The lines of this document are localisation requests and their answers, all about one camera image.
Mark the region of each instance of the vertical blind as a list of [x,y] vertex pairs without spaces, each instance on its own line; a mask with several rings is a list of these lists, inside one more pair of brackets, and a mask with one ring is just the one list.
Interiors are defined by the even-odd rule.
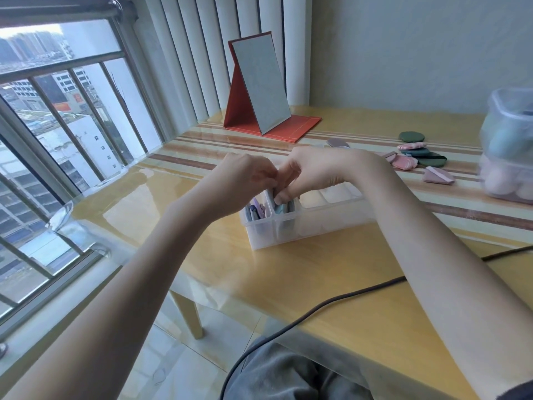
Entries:
[[227,105],[234,69],[228,41],[267,31],[289,104],[309,104],[311,0],[142,2],[170,72],[159,81],[172,82],[190,125]]

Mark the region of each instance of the wall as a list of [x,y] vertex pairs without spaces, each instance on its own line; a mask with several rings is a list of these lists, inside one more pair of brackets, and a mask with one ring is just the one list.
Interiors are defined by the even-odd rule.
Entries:
[[533,87],[533,0],[313,0],[311,105],[483,113]]

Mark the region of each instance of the person's right hand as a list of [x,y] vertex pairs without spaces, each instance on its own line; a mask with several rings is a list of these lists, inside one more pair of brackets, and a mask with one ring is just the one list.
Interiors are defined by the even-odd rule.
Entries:
[[357,156],[367,154],[380,159],[376,154],[358,149],[295,147],[278,170],[274,201],[280,205],[311,190],[354,182],[351,175]]

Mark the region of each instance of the clear plastic container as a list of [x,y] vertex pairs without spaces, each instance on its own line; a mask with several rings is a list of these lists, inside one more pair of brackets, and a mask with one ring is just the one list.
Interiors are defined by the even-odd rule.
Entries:
[[370,203],[348,182],[310,191],[294,200],[294,212],[276,214],[266,191],[257,197],[265,207],[265,219],[249,222],[240,211],[252,249],[315,236],[375,219]]
[[480,137],[487,156],[533,166],[533,88],[493,91]]
[[483,154],[479,160],[479,178],[490,196],[533,204],[533,166]]

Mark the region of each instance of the floor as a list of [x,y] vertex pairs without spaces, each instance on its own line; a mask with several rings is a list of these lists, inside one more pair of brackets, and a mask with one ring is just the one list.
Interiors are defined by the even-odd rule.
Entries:
[[198,311],[204,337],[195,340],[165,300],[119,400],[218,399],[228,371],[261,336],[267,316],[237,302],[222,311],[198,305]]

